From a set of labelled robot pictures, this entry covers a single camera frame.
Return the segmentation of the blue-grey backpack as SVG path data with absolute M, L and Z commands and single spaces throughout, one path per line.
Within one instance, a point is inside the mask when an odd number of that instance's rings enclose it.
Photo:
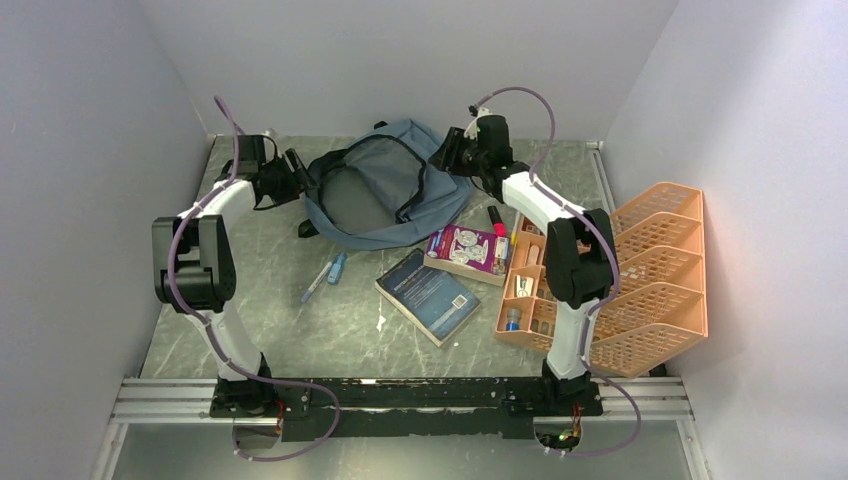
M 436 169 L 430 158 L 444 136 L 412 119 L 380 122 L 306 168 L 302 238 L 322 236 L 344 248 L 407 247 L 455 220 L 472 198 L 469 179 Z

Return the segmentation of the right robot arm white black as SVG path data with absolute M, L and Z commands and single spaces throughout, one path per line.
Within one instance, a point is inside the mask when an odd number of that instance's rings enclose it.
M 528 165 L 515 161 L 502 115 L 479 114 L 466 127 L 450 128 L 429 162 L 455 176 L 478 178 L 484 192 L 545 233 L 545 281 L 557 301 L 552 345 L 538 380 L 539 399 L 507 400 L 507 410 L 541 416 L 601 414 L 589 346 L 600 308 L 619 289 L 609 215 L 566 200 Z

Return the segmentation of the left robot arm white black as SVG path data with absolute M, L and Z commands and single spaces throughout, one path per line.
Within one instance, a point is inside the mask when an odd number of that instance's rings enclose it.
M 238 135 L 234 144 L 206 195 L 176 216 L 154 220 L 154 289 L 194 325 L 215 357 L 212 413 L 250 417 L 268 413 L 279 400 L 264 354 L 231 303 L 237 271 L 229 231 L 243 215 L 265 210 L 264 199 L 278 207 L 315 183 L 299 154 L 276 149 L 267 135 Z

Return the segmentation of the pink highlighter marker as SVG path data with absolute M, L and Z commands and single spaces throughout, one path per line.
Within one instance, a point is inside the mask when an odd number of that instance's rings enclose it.
M 487 213 L 488 213 L 490 222 L 492 224 L 494 233 L 498 237 L 507 237 L 508 232 L 506 230 L 505 224 L 503 222 L 503 219 L 502 219 L 500 212 L 497 209 L 497 207 L 494 206 L 494 205 L 488 206 L 487 207 Z

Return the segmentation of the blue pen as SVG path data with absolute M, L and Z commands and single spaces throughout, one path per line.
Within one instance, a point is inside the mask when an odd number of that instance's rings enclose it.
M 323 268 L 321 269 L 321 271 L 318 273 L 318 275 L 316 276 L 316 278 L 315 278 L 315 279 L 311 282 L 311 284 L 309 285 L 309 287 L 307 288 L 307 290 L 306 290 L 306 291 L 304 292 L 304 294 L 301 296 L 301 298 L 300 298 L 300 302 L 301 302 L 302 304 L 305 304 L 305 303 L 309 300 L 309 298 L 313 295 L 313 293 L 315 292 L 315 290 L 316 290 L 316 289 L 320 286 L 320 284 L 324 281 L 324 279 L 326 278 L 327 274 L 329 273 L 329 271 L 330 271 L 330 269 L 331 269 L 332 265 L 333 265 L 333 262 L 332 262 L 332 261 L 329 261 L 329 262 L 327 262 L 327 263 L 324 265 L 324 267 L 323 267 Z

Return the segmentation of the purple illustrated book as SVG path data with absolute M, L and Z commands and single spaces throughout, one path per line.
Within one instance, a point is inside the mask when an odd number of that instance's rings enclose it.
M 508 271 L 509 245 L 505 236 L 448 225 L 430 236 L 423 264 L 502 287 Z

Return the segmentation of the yellow pen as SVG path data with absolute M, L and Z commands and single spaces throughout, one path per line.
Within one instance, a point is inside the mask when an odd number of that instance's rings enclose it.
M 522 225 L 522 214 L 520 212 L 515 213 L 515 218 L 512 224 L 512 229 L 510 233 L 510 246 L 514 247 L 517 241 L 517 235 L 521 231 Z

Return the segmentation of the pink eraser in organizer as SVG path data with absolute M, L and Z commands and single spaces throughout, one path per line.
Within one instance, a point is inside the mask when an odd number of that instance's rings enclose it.
M 537 245 L 531 245 L 528 248 L 526 265 L 527 266 L 536 266 L 539 264 L 541 250 Z

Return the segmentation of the dark blue book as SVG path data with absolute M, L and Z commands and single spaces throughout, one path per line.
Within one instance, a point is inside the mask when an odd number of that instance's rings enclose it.
M 479 308 L 480 299 L 450 273 L 424 264 L 420 248 L 375 281 L 376 290 L 436 346 L 442 347 Z

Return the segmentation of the blue-capped item in organizer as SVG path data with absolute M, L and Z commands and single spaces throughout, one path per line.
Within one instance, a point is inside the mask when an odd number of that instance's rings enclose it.
M 520 329 L 520 322 L 522 318 L 522 311 L 516 308 L 510 308 L 507 310 L 506 316 L 506 331 L 518 331 Z

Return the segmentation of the orange plastic desk organizer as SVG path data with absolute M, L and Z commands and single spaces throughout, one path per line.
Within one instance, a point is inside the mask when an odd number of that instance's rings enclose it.
M 660 182 L 611 214 L 620 289 L 594 325 L 594 368 L 635 378 L 707 337 L 703 211 L 701 190 Z M 526 265 L 531 245 L 541 250 L 536 266 Z M 543 231 L 522 215 L 494 331 L 499 341 L 540 352 L 551 347 L 556 320 L 544 247 Z M 532 297 L 515 297 L 516 275 L 535 279 Z M 522 311 L 518 331 L 505 330 L 510 308 Z

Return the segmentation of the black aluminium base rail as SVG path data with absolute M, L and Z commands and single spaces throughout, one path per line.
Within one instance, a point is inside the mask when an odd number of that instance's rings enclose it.
M 675 377 L 592 380 L 582 394 L 554 400 L 531 377 L 323 378 L 336 399 L 280 386 L 259 414 L 225 402 L 213 379 L 128 379 L 112 409 L 113 424 L 227 425 L 283 442 L 334 438 L 497 434 L 504 439 L 554 436 L 596 422 L 686 421 L 691 405 Z

